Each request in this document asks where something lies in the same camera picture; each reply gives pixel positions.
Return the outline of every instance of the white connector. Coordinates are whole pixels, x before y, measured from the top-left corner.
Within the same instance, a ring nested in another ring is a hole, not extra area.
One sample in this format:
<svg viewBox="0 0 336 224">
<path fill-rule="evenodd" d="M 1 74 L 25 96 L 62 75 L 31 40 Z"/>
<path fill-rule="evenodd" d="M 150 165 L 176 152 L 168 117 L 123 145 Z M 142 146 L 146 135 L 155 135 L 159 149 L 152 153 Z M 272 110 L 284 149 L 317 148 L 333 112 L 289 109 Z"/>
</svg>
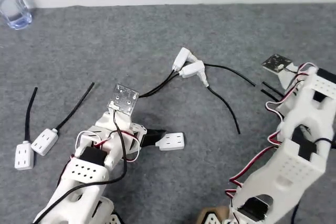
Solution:
<svg viewBox="0 0 336 224">
<path fill-rule="evenodd" d="M 205 87 L 209 86 L 205 75 L 205 66 L 201 60 L 198 60 L 195 63 L 191 63 L 188 66 L 185 66 L 178 72 L 182 78 L 188 78 L 194 75 L 197 75 L 203 82 Z"/>
<path fill-rule="evenodd" d="M 56 143 L 57 139 L 56 129 L 45 129 L 32 143 L 32 149 L 41 156 L 45 156 Z"/>
<path fill-rule="evenodd" d="M 155 146 L 161 151 L 174 151 L 184 149 L 184 136 L 182 132 L 165 134 Z"/>
<path fill-rule="evenodd" d="M 23 141 L 16 146 L 15 164 L 17 170 L 28 170 L 34 167 L 34 152 L 30 148 L 31 143 Z"/>
<path fill-rule="evenodd" d="M 173 71 L 179 72 L 186 61 L 194 63 L 197 61 L 197 58 L 188 49 L 182 47 L 173 63 Z"/>
</svg>

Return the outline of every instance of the black wire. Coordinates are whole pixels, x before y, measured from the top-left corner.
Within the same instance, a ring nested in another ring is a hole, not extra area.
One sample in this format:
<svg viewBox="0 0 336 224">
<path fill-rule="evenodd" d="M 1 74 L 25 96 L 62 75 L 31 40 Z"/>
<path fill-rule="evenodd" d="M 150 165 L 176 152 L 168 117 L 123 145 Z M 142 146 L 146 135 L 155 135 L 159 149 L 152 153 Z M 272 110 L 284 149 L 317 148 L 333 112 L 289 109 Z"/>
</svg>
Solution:
<svg viewBox="0 0 336 224">
<path fill-rule="evenodd" d="M 32 224 L 38 224 L 41 222 L 41 220 L 54 208 L 56 207 L 62 200 L 64 200 L 66 197 L 68 197 L 70 194 L 72 194 L 74 191 L 84 188 L 84 187 L 88 187 L 88 186 L 100 186 L 100 185 L 108 185 L 108 184 L 113 184 L 115 182 L 120 181 L 127 173 L 127 159 L 126 159 L 126 147 L 125 147 L 125 142 L 124 142 L 124 138 L 121 134 L 120 128 L 118 127 L 117 123 L 116 123 L 116 117 L 115 117 L 115 111 L 113 113 L 113 122 L 117 128 L 117 132 L 118 135 L 120 137 L 120 141 L 121 141 L 121 146 L 122 146 L 122 155 L 123 155 L 123 163 L 124 163 L 124 169 L 123 169 L 123 173 L 115 179 L 112 180 L 107 180 L 107 181 L 100 181 L 100 182 L 91 182 L 91 183 L 86 183 L 86 184 L 81 184 L 79 186 L 75 186 L 74 188 L 68 190 L 65 194 L 63 194 L 58 200 L 56 200 L 53 204 L 50 205 L 50 207 L 48 207 L 38 218 L 36 221 L 34 221 Z"/>
<path fill-rule="evenodd" d="M 275 102 L 279 102 L 279 100 L 274 95 L 267 92 L 265 89 L 261 89 L 261 92 L 264 93 L 265 95 L 267 95 L 268 97 L 270 97 L 271 99 L 273 99 Z"/>
<path fill-rule="evenodd" d="M 279 96 L 281 96 L 281 98 L 284 97 L 284 95 L 279 91 L 277 90 L 276 88 L 273 88 L 270 84 L 268 84 L 266 81 L 263 81 L 263 84 L 268 87 L 269 89 L 272 89 L 274 92 L 276 92 Z"/>
<path fill-rule="evenodd" d="M 33 102 L 35 99 L 37 93 L 37 87 L 34 87 L 34 91 L 33 94 L 31 95 L 29 104 L 28 104 L 28 108 L 27 108 L 27 112 L 26 112 L 26 122 L 25 122 L 25 141 L 30 142 L 30 131 L 29 131 L 29 124 L 30 124 L 30 111 L 31 108 L 33 106 Z"/>
<path fill-rule="evenodd" d="M 293 211 L 293 214 L 292 214 L 292 218 L 291 218 L 290 224 L 295 224 L 295 216 L 296 216 L 296 214 L 297 214 L 297 212 L 298 212 L 299 206 L 300 206 L 300 201 L 299 201 L 299 203 L 294 207 L 294 211 Z"/>
<path fill-rule="evenodd" d="M 146 94 L 140 95 L 139 98 L 150 97 L 150 96 L 156 94 L 157 92 L 159 92 L 164 86 L 166 86 L 169 82 L 171 82 L 177 76 L 179 76 L 178 73 L 173 75 L 173 76 L 171 76 L 171 74 L 170 74 L 170 76 L 169 76 L 170 78 L 164 80 L 164 82 L 162 82 L 159 86 L 157 86 L 153 90 L 147 92 Z"/>
<path fill-rule="evenodd" d="M 256 84 L 254 82 L 252 82 L 250 79 L 248 79 L 242 73 L 239 73 L 238 71 L 236 71 L 236 70 L 234 70 L 232 68 L 229 68 L 229 67 L 226 67 L 226 66 L 221 66 L 221 65 L 207 64 L 207 63 L 204 63 L 204 65 L 208 66 L 208 67 L 223 68 L 223 69 L 229 70 L 229 71 L 235 73 L 236 75 L 242 77 L 244 80 L 246 80 L 248 83 L 250 83 L 253 87 L 256 86 Z"/>
<path fill-rule="evenodd" d="M 76 104 L 76 106 L 73 108 L 73 110 L 68 114 L 68 116 L 60 123 L 56 126 L 56 130 L 59 131 L 62 126 L 68 122 L 68 120 L 73 116 L 73 114 L 77 111 L 77 109 L 79 108 L 79 106 L 82 104 L 83 100 L 85 99 L 85 97 L 89 94 L 89 92 L 91 91 L 91 89 L 94 86 L 94 82 L 91 83 L 90 87 L 87 89 L 87 91 L 84 93 L 84 95 L 81 97 L 81 99 L 79 100 L 79 102 Z"/>
<path fill-rule="evenodd" d="M 156 86 L 156 87 L 155 87 L 154 89 L 152 89 L 151 91 L 148 91 L 147 93 L 140 95 L 139 98 L 148 97 L 148 96 L 150 96 L 151 93 L 154 92 L 156 89 L 158 89 L 158 88 L 161 89 L 161 86 L 162 86 L 162 85 L 165 85 L 165 83 L 169 80 L 170 76 L 172 76 L 173 73 L 174 73 L 174 70 L 171 71 L 171 73 L 168 75 L 168 77 L 167 77 L 163 82 L 161 82 L 158 86 Z"/>
<path fill-rule="evenodd" d="M 217 94 L 215 91 L 213 91 L 210 86 L 207 87 L 207 89 L 209 89 L 209 91 L 214 94 L 215 96 L 217 96 L 219 99 L 221 99 L 222 102 L 225 103 L 225 105 L 227 106 L 227 108 L 230 110 L 230 113 L 233 117 L 233 120 L 235 121 L 235 125 L 236 125 L 236 128 L 237 128 L 237 132 L 238 134 L 240 134 L 240 129 L 239 129 L 239 125 L 238 125 L 238 122 L 237 122 L 237 118 L 236 118 L 236 115 L 235 113 L 233 112 L 233 110 L 231 109 L 231 106 L 227 103 L 227 101 L 225 101 L 225 99 L 223 97 L 221 97 L 219 94 Z"/>
</svg>

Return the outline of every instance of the mounting plate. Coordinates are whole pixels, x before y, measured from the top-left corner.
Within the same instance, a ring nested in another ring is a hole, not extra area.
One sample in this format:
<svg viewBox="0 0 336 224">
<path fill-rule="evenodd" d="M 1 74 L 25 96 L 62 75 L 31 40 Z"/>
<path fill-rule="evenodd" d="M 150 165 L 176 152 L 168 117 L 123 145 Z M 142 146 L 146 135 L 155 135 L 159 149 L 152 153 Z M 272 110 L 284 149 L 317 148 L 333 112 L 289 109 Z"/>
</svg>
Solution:
<svg viewBox="0 0 336 224">
<path fill-rule="evenodd" d="M 108 108 L 120 111 L 130 116 L 133 112 L 138 97 L 138 92 L 121 84 L 117 84 L 114 87 L 112 100 L 110 101 Z"/>
<path fill-rule="evenodd" d="M 261 65 L 268 71 L 278 74 L 288 65 L 290 65 L 292 61 L 284 56 L 274 54 L 265 60 Z"/>
</svg>

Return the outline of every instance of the electrical plug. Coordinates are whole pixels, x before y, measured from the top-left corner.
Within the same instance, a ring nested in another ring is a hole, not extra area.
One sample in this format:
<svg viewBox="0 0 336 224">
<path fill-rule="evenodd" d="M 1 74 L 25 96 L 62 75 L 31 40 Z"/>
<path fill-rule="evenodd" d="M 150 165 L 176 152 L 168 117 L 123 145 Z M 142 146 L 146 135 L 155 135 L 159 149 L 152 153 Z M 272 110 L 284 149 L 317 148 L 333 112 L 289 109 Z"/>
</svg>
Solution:
<svg viewBox="0 0 336 224">
<path fill-rule="evenodd" d="M 34 167 L 34 152 L 30 147 L 31 143 L 29 141 L 23 141 L 16 146 L 15 169 L 28 170 Z"/>
<path fill-rule="evenodd" d="M 201 79 L 205 87 L 209 86 L 209 83 L 207 82 L 207 79 L 206 79 L 205 66 L 201 60 L 198 60 L 195 63 L 191 63 L 183 67 L 181 71 L 178 73 L 180 74 L 180 76 L 182 76 L 182 78 L 188 78 L 188 77 L 197 75 Z"/>
<path fill-rule="evenodd" d="M 58 140 L 57 132 L 56 129 L 45 129 L 42 131 L 33 141 L 32 149 L 41 156 L 45 156 Z"/>
<path fill-rule="evenodd" d="M 172 70 L 176 72 L 180 71 L 187 61 L 194 63 L 197 61 L 197 58 L 190 52 L 190 50 L 182 47 L 175 58 Z"/>
<path fill-rule="evenodd" d="M 182 132 L 165 134 L 155 143 L 161 151 L 174 151 L 184 149 L 184 136 Z"/>
</svg>

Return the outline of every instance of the power strip socket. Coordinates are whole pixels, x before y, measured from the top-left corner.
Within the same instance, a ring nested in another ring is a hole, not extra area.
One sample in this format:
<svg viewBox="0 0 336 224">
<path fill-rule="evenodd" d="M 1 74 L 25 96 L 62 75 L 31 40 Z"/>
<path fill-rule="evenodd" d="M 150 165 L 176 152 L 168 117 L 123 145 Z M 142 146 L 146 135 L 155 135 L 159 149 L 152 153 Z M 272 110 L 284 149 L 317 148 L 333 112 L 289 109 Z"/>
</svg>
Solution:
<svg viewBox="0 0 336 224">
<path fill-rule="evenodd" d="M 28 141 L 23 141 L 16 146 L 15 169 L 28 170 L 34 167 L 34 152 L 30 147 L 31 143 Z"/>
<path fill-rule="evenodd" d="M 184 149 L 183 132 L 165 134 L 155 146 L 158 146 L 161 151 L 174 151 Z"/>
<path fill-rule="evenodd" d="M 57 140 L 58 135 L 56 129 L 45 129 L 32 143 L 32 149 L 41 156 L 45 156 Z"/>
</svg>

